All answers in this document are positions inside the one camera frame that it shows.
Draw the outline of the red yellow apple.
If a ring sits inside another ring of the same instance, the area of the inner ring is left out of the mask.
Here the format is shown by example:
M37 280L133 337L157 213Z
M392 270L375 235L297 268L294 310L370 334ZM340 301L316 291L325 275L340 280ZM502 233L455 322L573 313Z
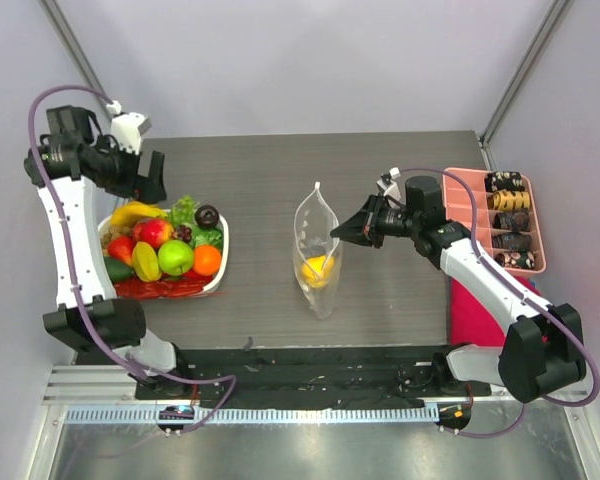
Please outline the red yellow apple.
M145 242L159 249L172 238L174 228L164 218L151 218L139 221L131 230L135 242Z

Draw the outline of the clear dotted zip bag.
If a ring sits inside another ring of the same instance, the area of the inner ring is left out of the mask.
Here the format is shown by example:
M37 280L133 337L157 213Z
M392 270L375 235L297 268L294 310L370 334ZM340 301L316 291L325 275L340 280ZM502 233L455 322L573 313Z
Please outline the clear dotted zip bag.
M318 319L335 307L342 245L331 236L339 220L324 199L321 183L299 204L293 220L293 266L296 281Z

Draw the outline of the yellow lemon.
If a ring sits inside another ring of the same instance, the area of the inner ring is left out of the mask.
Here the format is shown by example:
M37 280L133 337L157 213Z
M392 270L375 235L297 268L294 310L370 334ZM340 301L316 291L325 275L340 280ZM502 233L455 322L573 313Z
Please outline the yellow lemon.
M301 280L312 289L324 288L330 281L335 260L326 255L310 257L301 267Z

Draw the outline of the green apple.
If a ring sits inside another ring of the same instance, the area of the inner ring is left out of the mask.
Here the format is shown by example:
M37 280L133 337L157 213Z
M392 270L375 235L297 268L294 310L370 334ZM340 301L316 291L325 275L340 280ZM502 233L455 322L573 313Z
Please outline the green apple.
M193 266L193 249L180 240L167 241L158 250L158 263L167 275L181 276Z

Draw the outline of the yellow star fruit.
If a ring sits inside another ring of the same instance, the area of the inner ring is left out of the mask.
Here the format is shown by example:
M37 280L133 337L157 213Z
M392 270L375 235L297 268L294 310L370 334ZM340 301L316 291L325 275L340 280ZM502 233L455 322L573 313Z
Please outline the yellow star fruit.
M161 278L158 258L155 250L146 242L137 242L132 251L132 268L143 282L154 282Z

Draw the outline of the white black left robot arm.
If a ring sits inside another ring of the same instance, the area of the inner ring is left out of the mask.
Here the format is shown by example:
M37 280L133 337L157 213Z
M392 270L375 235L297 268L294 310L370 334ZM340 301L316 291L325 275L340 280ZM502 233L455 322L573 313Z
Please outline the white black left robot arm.
M148 175L139 174L150 119L123 112L117 102L107 111L109 132L81 107L48 110L44 135L35 132L36 113L28 116L24 168L45 208L57 269L56 308L44 314L43 324L75 352L100 352L139 385L180 399L191 391L193 375L180 349L147 328L140 302L118 297L101 252L94 207L98 189L123 199L164 200L164 156L153 153Z

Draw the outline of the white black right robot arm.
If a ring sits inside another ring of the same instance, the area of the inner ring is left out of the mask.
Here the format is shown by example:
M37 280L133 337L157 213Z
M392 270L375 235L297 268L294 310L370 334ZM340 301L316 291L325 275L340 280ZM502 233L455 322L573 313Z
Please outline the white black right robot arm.
M442 190L432 176L405 182L405 201L389 195L392 176L360 210L331 231L341 241L381 248L387 237L407 237L416 251L462 285L496 320L505 335L502 347L456 345L431 371L437 391L457 393L469 381L506 388L530 403L586 377L579 313L570 305L552 305L506 272L474 233L448 219Z

